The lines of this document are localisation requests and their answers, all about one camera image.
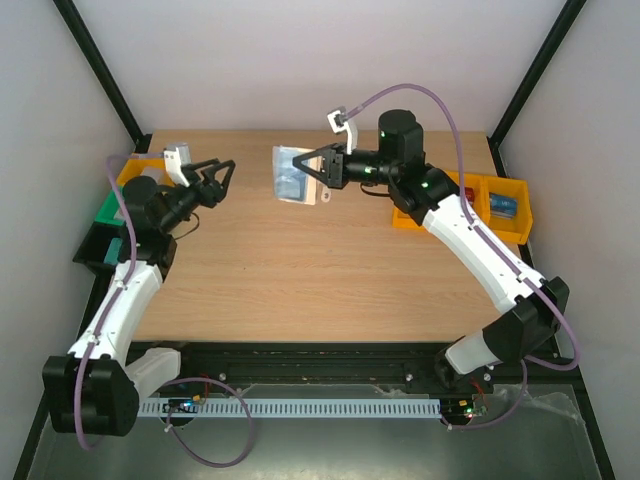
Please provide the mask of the white card holder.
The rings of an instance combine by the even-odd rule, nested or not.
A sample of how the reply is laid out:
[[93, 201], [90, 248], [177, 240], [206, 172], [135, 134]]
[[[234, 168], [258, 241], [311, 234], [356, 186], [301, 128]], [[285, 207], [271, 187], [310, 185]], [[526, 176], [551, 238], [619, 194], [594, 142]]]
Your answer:
[[273, 187], [276, 199], [296, 204], [328, 203], [331, 191], [318, 180], [297, 169], [293, 159], [310, 149], [274, 146], [272, 149]]

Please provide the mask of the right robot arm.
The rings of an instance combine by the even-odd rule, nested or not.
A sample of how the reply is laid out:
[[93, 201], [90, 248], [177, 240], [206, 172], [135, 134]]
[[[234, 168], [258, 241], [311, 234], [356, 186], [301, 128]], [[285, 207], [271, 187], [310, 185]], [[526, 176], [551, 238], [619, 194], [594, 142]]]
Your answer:
[[460, 180], [428, 164], [424, 130], [408, 110], [380, 115], [378, 147], [356, 146], [356, 133], [337, 110], [328, 119], [344, 143], [293, 158], [293, 166], [330, 189], [350, 182], [384, 185], [396, 208], [443, 242], [483, 286], [500, 316], [439, 353], [438, 384], [460, 390], [477, 369], [529, 357], [560, 327], [568, 286], [547, 280], [506, 247], [471, 209]]

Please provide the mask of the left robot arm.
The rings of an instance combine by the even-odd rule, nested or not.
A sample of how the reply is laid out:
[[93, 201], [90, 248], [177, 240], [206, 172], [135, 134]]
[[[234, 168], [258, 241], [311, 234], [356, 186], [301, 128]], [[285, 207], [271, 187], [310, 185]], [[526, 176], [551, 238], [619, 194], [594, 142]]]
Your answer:
[[115, 188], [125, 225], [109, 289], [68, 352], [49, 357], [43, 367], [51, 424], [58, 433], [75, 434], [81, 445], [89, 435], [128, 434], [141, 402], [180, 371], [175, 349], [152, 348], [133, 362], [127, 354], [171, 269], [177, 249], [173, 230], [197, 208], [212, 209], [226, 198], [236, 164], [186, 163], [168, 152], [165, 167], [168, 185], [138, 175]]

